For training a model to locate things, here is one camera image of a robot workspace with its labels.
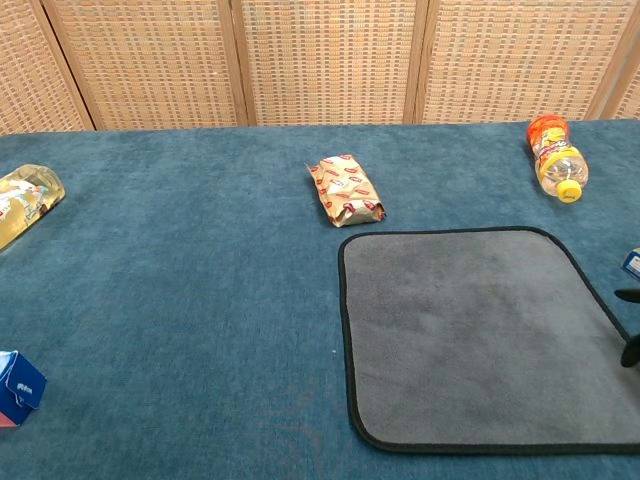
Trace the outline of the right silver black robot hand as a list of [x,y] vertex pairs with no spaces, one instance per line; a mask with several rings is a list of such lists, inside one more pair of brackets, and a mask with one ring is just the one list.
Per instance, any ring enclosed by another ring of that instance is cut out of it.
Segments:
[[[638,288],[617,289],[614,294],[623,301],[639,304],[640,290]],[[640,335],[634,335],[627,341],[621,355],[620,363],[625,368],[631,368],[639,363]]]

